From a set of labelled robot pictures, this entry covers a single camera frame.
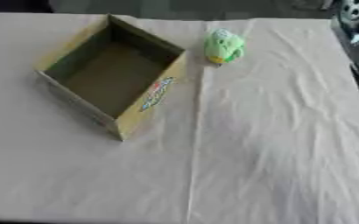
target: green plush toy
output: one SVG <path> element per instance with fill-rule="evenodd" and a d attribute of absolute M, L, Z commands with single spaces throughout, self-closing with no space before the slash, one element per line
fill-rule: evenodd
<path fill-rule="evenodd" d="M 210 61 L 220 66 L 242 57 L 244 45 L 245 42 L 242 38 L 229 31 L 219 29 L 207 37 L 204 51 Z"/>

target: open box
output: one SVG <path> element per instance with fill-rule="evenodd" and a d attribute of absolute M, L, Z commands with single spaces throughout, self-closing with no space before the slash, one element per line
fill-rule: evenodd
<path fill-rule="evenodd" d="M 184 49 L 107 15 L 36 69 L 63 99 L 124 140 L 184 66 Z"/>

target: orange beak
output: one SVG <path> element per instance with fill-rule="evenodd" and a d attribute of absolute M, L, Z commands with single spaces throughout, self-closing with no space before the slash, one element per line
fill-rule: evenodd
<path fill-rule="evenodd" d="M 216 56 L 211 56 L 209 57 L 209 60 L 211 60 L 212 62 L 216 63 L 216 64 L 223 64 L 224 60 L 216 57 Z"/>

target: tablecloth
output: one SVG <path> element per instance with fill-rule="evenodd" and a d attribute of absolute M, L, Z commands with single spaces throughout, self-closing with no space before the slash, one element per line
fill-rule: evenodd
<path fill-rule="evenodd" d="M 187 77 L 123 143 L 32 65 L 91 15 L 0 13 L 0 219 L 359 223 L 359 91 L 327 20 L 122 17 L 187 49 Z M 216 28 L 243 58 L 206 65 Z"/>

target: colorful label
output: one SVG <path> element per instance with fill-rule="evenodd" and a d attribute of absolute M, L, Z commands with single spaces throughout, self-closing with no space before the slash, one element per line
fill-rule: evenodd
<path fill-rule="evenodd" d="M 163 80 L 156 81 L 148 94 L 148 98 L 143 104 L 143 107 L 140 109 L 140 111 L 145 111 L 146 109 L 153 107 L 157 105 L 163 98 L 163 95 L 167 91 L 170 83 L 174 80 L 173 77 L 168 77 Z"/>

